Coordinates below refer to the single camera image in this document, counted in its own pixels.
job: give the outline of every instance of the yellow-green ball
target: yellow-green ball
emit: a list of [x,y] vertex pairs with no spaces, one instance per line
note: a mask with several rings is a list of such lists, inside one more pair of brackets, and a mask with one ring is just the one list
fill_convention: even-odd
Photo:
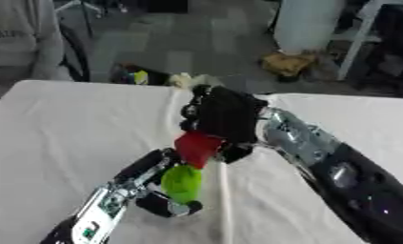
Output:
[[190,165],[169,169],[161,178],[161,188],[174,201],[185,204],[196,199],[201,187],[201,171]]

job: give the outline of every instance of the gray floor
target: gray floor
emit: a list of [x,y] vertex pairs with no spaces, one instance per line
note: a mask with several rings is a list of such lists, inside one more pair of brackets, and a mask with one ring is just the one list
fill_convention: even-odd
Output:
[[355,91],[342,82],[276,82],[259,68],[259,57],[274,51],[264,34],[271,3],[261,0],[190,0],[189,14],[146,14],[131,9],[95,19],[95,36],[87,37],[79,9],[61,14],[84,40],[94,82],[107,82],[115,62],[131,62],[170,73],[210,74],[227,87],[255,93],[309,92],[383,95]]

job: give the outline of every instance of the gray sweatshirt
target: gray sweatshirt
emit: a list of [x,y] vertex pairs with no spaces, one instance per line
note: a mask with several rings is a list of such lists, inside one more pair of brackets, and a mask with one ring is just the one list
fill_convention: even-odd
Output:
[[0,0],[0,84],[50,79],[64,56],[52,0]]

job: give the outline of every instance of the metal robotic arm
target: metal robotic arm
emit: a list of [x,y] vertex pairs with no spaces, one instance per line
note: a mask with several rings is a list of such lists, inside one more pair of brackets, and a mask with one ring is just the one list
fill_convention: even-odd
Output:
[[[266,101],[221,87],[201,86],[193,93],[182,111],[183,130],[223,139],[231,146],[220,148],[222,155],[230,148],[250,153],[248,145],[278,151],[365,241],[403,244],[403,185],[390,173],[291,112],[268,107]],[[263,129],[256,134],[259,123]]]
[[149,188],[151,183],[160,183],[166,170],[182,163],[172,149],[148,153],[112,181],[97,188],[87,202],[57,225],[41,244],[105,244],[132,201],[138,207],[163,217],[199,211],[202,208],[199,202],[178,204]]
[[403,185],[369,158],[290,112],[267,109],[266,145],[300,169],[330,208],[372,243],[403,243]]

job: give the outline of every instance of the white tablecloth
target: white tablecloth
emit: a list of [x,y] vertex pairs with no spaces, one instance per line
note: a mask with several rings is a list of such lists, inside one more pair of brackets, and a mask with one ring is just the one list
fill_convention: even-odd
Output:
[[[25,81],[0,101],[0,243],[38,243],[98,185],[182,132],[191,98],[172,88]],[[403,182],[403,100],[269,96],[366,154]],[[209,164],[190,217],[130,207],[111,236],[124,243],[362,243],[275,152]]]

